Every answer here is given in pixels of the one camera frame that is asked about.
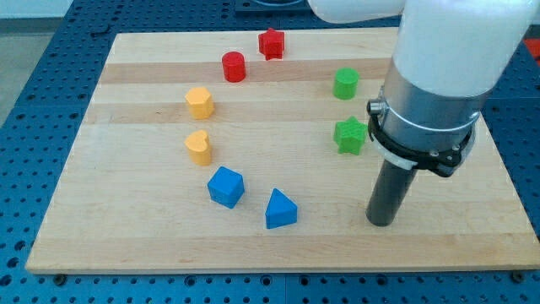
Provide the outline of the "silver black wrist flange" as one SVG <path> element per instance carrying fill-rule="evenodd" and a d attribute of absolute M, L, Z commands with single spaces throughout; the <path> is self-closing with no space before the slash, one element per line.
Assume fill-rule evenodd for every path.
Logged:
<path fill-rule="evenodd" d="M 369 137 L 393 165 L 449 177 L 472 150 L 486 100 L 486 94 L 454 97 L 420 89 L 392 62 L 378 97 L 366 106 Z"/>

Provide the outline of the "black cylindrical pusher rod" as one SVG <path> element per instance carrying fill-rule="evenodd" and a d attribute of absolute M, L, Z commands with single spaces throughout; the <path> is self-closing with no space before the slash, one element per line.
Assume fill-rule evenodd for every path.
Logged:
<path fill-rule="evenodd" d="M 388 226 L 396 218 L 417 171 L 405 170 L 390 161 L 382 163 L 365 214 L 376 226 Z"/>

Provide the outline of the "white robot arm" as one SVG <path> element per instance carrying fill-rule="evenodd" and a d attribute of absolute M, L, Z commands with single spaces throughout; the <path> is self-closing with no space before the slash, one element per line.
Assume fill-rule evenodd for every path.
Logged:
<path fill-rule="evenodd" d="M 384 162 L 366 209 L 390 225 L 419 170 L 451 176 L 467 158 L 483 104 L 539 8 L 538 0 L 309 0 L 333 24 L 399 15 L 397 44 L 369 136 Z"/>

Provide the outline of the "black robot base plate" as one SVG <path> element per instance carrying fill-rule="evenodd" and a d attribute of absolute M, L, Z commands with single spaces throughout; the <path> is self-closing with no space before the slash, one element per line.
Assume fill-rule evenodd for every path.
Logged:
<path fill-rule="evenodd" d="M 236 14 L 286 14 L 310 11 L 306 0 L 235 0 Z"/>

